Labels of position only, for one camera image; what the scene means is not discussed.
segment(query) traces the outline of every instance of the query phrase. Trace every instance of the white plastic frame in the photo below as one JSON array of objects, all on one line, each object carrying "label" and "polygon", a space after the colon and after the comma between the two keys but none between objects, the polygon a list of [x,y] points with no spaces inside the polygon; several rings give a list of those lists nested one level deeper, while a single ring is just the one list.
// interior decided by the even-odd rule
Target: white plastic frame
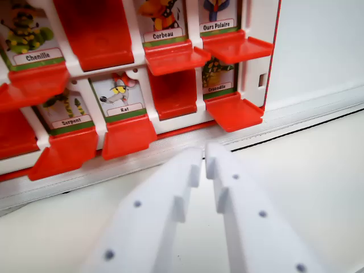
[{"label": "white plastic frame", "polygon": [[[206,111],[206,104],[203,100],[202,93],[202,68],[196,68],[196,90],[197,111],[195,113],[182,115],[175,118],[159,120],[158,113],[154,106],[154,101],[151,93],[151,87],[148,80],[147,65],[145,62],[145,52],[140,38],[140,32],[137,22],[137,14],[135,11],[133,0],[122,0],[126,14],[127,24],[130,31],[132,41],[132,53],[134,57],[134,63],[120,65],[117,67],[99,69],[95,71],[84,72],[81,69],[77,56],[73,54],[71,46],[68,42],[67,36],[61,25],[60,19],[57,15],[53,0],[29,0],[29,3],[35,7],[41,8],[47,14],[51,27],[55,34],[55,38],[59,43],[60,49],[66,60],[66,66],[71,75],[68,88],[73,90],[75,87],[71,84],[72,80],[77,80],[77,90],[81,93],[87,108],[89,109],[90,116],[95,124],[96,132],[98,134],[97,149],[101,149],[104,145],[105,134],[107,133],[106,122],[102,115],[101,109],[97,103],[92,88],[89,85],[88,78],[110,74],[112,72],[125,71],[130,78],[136,79],[140,83],[142,90],[144,103],[157,134],[166,133],[169,131],[185,128],[188,126],[196,125],[199,123],[213,120],[213,118]],[[277,10],[279,0],[248,0],[243,1],[242,7],[242,29],[245,30],[247,36],[253,36],[258,39],[265,40],[267,42],[273,42]],[[203,42],[200,37],[199,30],[199,16],[198,16],[198,1],[185,0],[186,6],[186,19],[188,25],[188,37],[195,47],[203,48]],[[246,98],[257,106],[263,106],[264,98],[266,94],[266,80],[269,70],[270,57],[264,57],[255,59],[239,64],[238,74],[238,91],[241,92],[242,98]],[[0,83],[9,83],[9,78],[5,63],[0,59]],[[259,76],[265,74],[264,84],[258,87]],[[29,124],[32,126],[38,141],[37,145],[41,151],[45,147],[49,147],[49,136],[45,131],[42,124],[39,122],[35,113],[30,107],[22,109],[24,116],[27,118]],[[18,169],[25,168],[19,161],[22,156],[14,158],[13,165],[18,166]],[[14,168],[6,169],[5,172],[13,171]]]},{"label": "white plastic frame", "polygon": [[[157,134],[165,133],[180,128],[196,125],[199,123],[211,121],[213,118],[206,112],[206,105],[203,100],[202,93],[202,74],[201,68],[196,68],[196,89],[197,89],[197,111],[195,113],[183,115],[176,118],[159,120],[158,113],[154,107],[153,97],[151,95],[150,85],[147,77],[145,52],[140,38],[140,32],[137,22],[137,14],[135,11],[134,3],[132,0],[123,0],[123,6],[126,14],[127,24],[129,26],[132,52],[134,63],[120,65],[117,67],[99,69],[95,71],[83,72],[78,62],[77,56],[72,52],[68,43],[67,36],[63,30],[59,17],[57,15],[55,6],[52,0],[30,0],[29,3],[35,7],[42,8],[47,14],[55,37],[60,44],[60,48],[66,59],[66,66],[72,78],[86,78],[97,75],[109,74],[112,72],[127,71],[130,78],[139,81],[142,89],[144,102],[146,104],[147,113],[151,120]],[[254,36],[255,38],[262,39],[268,42],[273,42],[275,22],[277,17],[279,0],[250,0],[243,1],[242,10],[242,28],[246,31],[247,36]],[[203,42],[200,37],[199,30],[199,15],[198,15],[198,1],[185,0],[188,37],[193,46],[203,48]],[[247,25],[246,18],[251,18],[250,24]],[[243,98],[247,98],[257,106],[263,106],[266,93],[266,78],[265,83],[260,88],[258,87],[259,75],[268,75],[270,57],[260,58],[239,64],[238,74],[238,91],[242,93]],[[138,69],[137,74],[133,74],[134,68]],[[103,128],[104,121],[94,121],[97,128]],[[104,129],[97,129],[98,134],[102,137]]]}]

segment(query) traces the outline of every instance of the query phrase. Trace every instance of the ours polaire card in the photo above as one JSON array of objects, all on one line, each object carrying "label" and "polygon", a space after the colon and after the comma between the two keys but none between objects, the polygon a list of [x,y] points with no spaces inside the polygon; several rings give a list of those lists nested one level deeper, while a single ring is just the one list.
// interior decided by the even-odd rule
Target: ours polaire card
[{"label": "ours polaire card", "polygon": [[59,135],[94,126],[80,92],[65,89],[41,105],[33,107],[51,135]]},{"label": "ours polaire card", "polygon": [[202,68],[204,100],[237,90],[238,64],[229,65],[212,57]]},{"label": "ours polaire card", "polygon": [[106,122],[147,113],[139,82],[125,72],[91,78],[90,84]]},{"label": "ours polaire card", "polygon": [[64,61],[43,10],[0,0],[0,55],[10,71]]},{"label": "ours polaire card", "polygon": [[134,5],[145,47],[187,39],[184,0],[135,0]]},{"label": "ours polaire card", "polygon": [[238,1],[198,0],[200,35],[210,36],[238,30],[241,20],[241,4]]}]

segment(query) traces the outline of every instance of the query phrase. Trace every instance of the green label border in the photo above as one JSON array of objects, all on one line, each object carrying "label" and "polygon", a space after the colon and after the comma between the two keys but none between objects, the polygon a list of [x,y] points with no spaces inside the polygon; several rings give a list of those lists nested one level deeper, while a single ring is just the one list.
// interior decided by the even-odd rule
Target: green label border
[{"label": "green label border", "polygon": [[61,127],[61,128],[51,129],[49,127],[48,123],[46,122],[46,120],[44,119],[44,117],[42,116],[42,114],[40,113],[37,106],[32,106],[32,109],[33,109],[34,113],[36,114],[36,116],[39,118],[40,123],[43,125],[43,127],[45,128],[47,133],[49,133],[49,135],[65,134],[65,133],[69,133],[69,132],[73,132],[73,131],[77,131],[77,130],[81,130],[81,129],[85,129],[85,128],[90,128],[95,125],[93,123],[93,121],[86,121],[86,122],[69,125],[69,126],[65,126],[65,127]]},{"label": "green label border", "polygon": [[213,30],[213,31],[207,31],[207,32],[200,32],[200,36],[201,37],[208,37],[208,36],[212,36],[212,35],[235,32],[235,31],[238,31],[239,29],[240,29],[239,27],[229,27],[229,28],[224,28],[223,30]]},{"label": "green label border", "polygon": [[227,88],[227,89],[224,89],[224,90],[204,94],[204,100],[208,100],[209,98],[216,98],[216,97],[223,96],[223,95],[226,95],[226,94],[234,93],[236,91],[237,91],[236,87],[231,87],[231,88]]},{"label": "green label border", "polygon": [[158,40],[158,41],[153,41],[153,42],[145,42],[143,43],[144,47],[156,47],[156,46],[163,46],[165,44],[172,44],[172,43],[177,43],[177,42],[184,42],[188,39],[187,35],[184,36],[179,36],[179,37],[175,37],[175,38],[169,38],[169,39],[164,39],[164,40]]}]

